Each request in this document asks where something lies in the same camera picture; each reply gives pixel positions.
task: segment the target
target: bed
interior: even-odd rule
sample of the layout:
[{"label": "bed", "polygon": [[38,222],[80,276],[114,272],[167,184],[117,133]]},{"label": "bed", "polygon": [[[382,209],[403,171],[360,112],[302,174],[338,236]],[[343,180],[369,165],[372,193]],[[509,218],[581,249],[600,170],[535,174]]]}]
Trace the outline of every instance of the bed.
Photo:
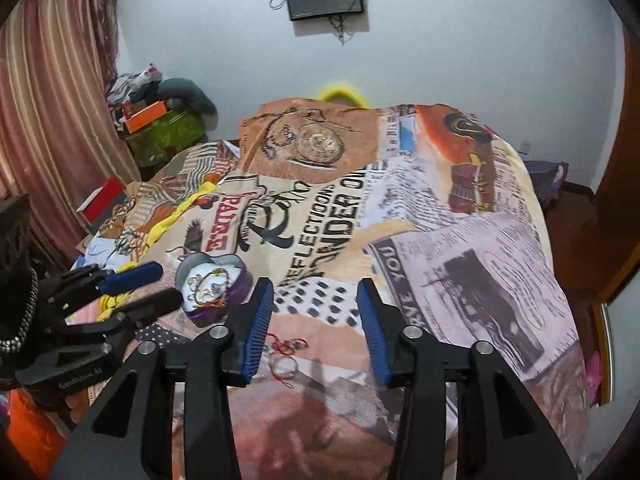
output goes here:
[{"label": "bed", "polygon": [[[261,106],[239,131],[239,159],[222,142],[200,144],[129,186],[95,244],[113,244],[119,263],[164,267],[160,282],[123,301],[174,286],[178,265],[197,251],[236,254],[254,283],[273,281],[258,374],[229,391],[245,480],[385,477],[402,392],[377,389],[369,372],[355,304],[367,276],[440,340],[492,341],[575,463],[588,408],[584,362],[542,211],[507,142],[441,104],[366,110],[286,99]],[[136,339],[163,346],[203,330],[180,309]],[[180,388],[176,398],[179,478]],[[451,387],[447,465],[456,412]]]}]

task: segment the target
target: jewelry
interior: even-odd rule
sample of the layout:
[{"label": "jewelry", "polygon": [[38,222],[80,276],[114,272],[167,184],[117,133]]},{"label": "jewelry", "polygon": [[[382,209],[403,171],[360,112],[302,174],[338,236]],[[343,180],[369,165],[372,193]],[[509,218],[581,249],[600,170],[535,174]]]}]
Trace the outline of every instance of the jewelry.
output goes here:
[{"label": "jewelry", "polygon": [[[278,382],[284,384],[287,388],[293,388],[293,385],[287,382],[287,379],[293,379],[295,375],[298,373],[298,361],[293,357],[293,354],[296,353],[296,350],[305,350],[309,348],[309,344],[306,340],[296,337],[293,339],[287,339],[284,341],[280,341],[278,336],[274,333],[269,332],[267,334],[269,337],[273,337],[274,342],[270,346],[265,344],[265,348],[269,351],[269,370],[271,371],[271,375]],[[276,365],[282,359],[288,359],[293,362],[293,368],[291,370],[283,370],[284,373],[280,373],[276,370]]]},{"label": "jewelry", "polygon": [[[211,290],[203,290],[200,295],[202,297],[202,299],[204,300],[204,297],[209,296],[210,298],[215,298],[213,300],[210,301],[201,301],[198,298],[198,293],[200,292],[200,287],[202,286],[202,283],[209,277],[209,276],[219,276],[220,274],[224,274],[225,275],[225,288],[223,290],[220,290],[220,285],[218,283],[212,283],[211,284]],[[198,306],[212,306],[213,308],[225,308],[226,307],[226,293],[229,290],[229,287],[231,286],[231,278],[229,277],[229,273],[228,271],[224,268],[224,267],[217,267],[215,269],[213,269],[212,271],[208,272],[207,274],[204,275],[204,277],[200,277],[199,274],[197,274],[196,276],[194,276],[194,278],[199,278],[200,280],[197,282],[195,289],[193,290],[193,301],[195,301],[195,303]],[[193,280],[193,278],[189,278],[187,280],[187,283],[189,284],[189,286],[191,286],[192,283],[195,283],[196,280]]]}]

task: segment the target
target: screw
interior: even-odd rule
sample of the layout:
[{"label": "screw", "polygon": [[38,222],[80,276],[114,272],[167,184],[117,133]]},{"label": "screw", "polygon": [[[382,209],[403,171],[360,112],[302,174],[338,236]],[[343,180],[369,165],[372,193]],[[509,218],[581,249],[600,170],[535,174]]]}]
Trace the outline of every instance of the screw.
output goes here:
[{"label": "screw", "polygon": [[404,327],[402,333],[409,339],[418,339],[422,336],[422,329],[419,326],[409,325]]},{"label": "screw", "polygon": [[211,330],[209,330],[209,336],[213,339],[222,339],[229,333],[229,329],[224,325],[216,325]]},{"label": "screw", "polygon": [[142,355],[149,355],[156,349],[156,343],[153,341],[143,341],[138,345],[138,352]]},{"label": "screw", "polygon": [[494,351],[494,346],[488,341],[478,341],[478,343],[476,343],[476,350],[479,354],[489,355]]}]

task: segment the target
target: floor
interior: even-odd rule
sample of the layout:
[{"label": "floor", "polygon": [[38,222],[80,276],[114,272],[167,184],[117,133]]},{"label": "floor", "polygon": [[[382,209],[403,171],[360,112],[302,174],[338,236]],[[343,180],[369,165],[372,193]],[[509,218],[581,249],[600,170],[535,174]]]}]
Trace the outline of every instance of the floor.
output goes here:
[{"label": "floor", "polygon": [[562,190],[545,219],[556,279],[574,314],[587,361],[598,349],[591,302],[614,277],[631,245],[627,237],[599,227],[596,209],[583,194]]}]

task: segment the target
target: electrical outlet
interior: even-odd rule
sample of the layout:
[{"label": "electrical outlet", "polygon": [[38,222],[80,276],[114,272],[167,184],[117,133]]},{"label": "electrical outlet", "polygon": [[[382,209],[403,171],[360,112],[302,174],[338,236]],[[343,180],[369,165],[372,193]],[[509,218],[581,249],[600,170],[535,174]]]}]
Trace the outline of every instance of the electrical outlet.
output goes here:
[{"label": "electrical outlet", "polygon": [[518,150],[518,153],[521,153],[523,155],[529,155],[530,151],[531,151],[531,143],[528,140],[523,140],[522,143],[520,144],[520,149]]}]

